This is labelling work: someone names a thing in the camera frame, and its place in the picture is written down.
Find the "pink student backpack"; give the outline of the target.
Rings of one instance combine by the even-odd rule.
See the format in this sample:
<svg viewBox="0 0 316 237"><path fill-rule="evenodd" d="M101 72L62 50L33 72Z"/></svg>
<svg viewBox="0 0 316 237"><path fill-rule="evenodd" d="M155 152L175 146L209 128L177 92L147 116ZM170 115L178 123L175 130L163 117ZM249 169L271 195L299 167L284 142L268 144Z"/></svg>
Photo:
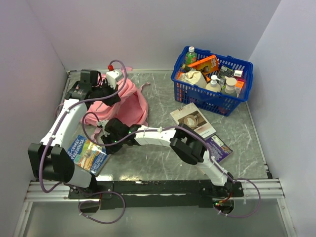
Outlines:
<svg viewBox="0 0 316 237"><path fill-rule="evenodd" d="M42 139L43 144L51 141L51 146L68 145L77 123L97 127L100 120L117 118L124 124L145 125L148 116L148 102L130 79L123 78L117 82L120 102L107 106L99 99L91 99L93 90L107 84L106 74L97 70L81 70L80 78L66 93L61 114L57 117L49 133Z"/></svg>

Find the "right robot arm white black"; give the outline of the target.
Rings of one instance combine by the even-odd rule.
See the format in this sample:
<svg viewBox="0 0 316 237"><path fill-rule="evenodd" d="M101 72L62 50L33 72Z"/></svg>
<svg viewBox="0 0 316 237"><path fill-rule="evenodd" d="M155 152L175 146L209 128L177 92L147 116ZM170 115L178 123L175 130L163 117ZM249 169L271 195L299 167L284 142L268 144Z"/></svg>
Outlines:
<svg viewBox="0 0 316 237"><path fill-rule="evenodd" d="M183 123L153 128L139 124L127 126L112 118L102 125L102 130L101 140L108 154L116 153L124 144L170 147L183 162L197 166L206 174L218 195L226 197L233 190L233 177L219 165L204 139Z"/></svg>

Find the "white coffee cover book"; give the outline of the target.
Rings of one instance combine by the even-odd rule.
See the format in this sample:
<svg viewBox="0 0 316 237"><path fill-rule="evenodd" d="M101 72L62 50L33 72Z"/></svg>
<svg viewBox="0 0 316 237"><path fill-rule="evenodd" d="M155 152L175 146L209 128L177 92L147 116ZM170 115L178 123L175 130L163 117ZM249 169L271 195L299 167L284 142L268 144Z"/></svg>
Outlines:
<svg viewBox="0 0 316 237"><path fill-rule="evenodd" d="M204 139L207 139L216 133L215 128L194 103L186 104L185 106L172 111L170 117L177 125L180 123L187 125Z"/></svg>

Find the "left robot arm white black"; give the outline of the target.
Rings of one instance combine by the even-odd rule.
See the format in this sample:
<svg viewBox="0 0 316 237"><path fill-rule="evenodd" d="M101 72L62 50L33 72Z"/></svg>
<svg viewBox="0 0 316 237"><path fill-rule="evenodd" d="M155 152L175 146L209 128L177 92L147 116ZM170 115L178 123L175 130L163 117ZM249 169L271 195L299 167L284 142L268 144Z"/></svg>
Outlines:
<svg viewBox="0 0 316 237"><path fill-rule="evenodd" d="M123 78L120 70L106 72L104 76L97 70L82 70L79 80L67 91L61 112L49 132L39 143L30 144L31 168L45 193L49 190L43 182L48 180L80 187L85 198L96 196L95 175L74 163L67 153L68 145L79 121L96 100L106 101L108 105L119 101L118 82Z"/></svg>

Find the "blue treehouse book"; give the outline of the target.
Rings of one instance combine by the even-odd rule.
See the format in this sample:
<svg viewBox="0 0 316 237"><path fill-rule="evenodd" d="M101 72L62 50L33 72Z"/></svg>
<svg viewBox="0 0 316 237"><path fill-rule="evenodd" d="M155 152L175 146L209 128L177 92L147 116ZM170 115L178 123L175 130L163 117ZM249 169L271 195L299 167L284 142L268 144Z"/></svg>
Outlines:
<svg viewBox="0 0 316 237"><path fill-rule="evenodd" d="M104 147L92 143L82 135L76 137L67 153L76 165L95 176L101 172L110 157Z"/></svg>

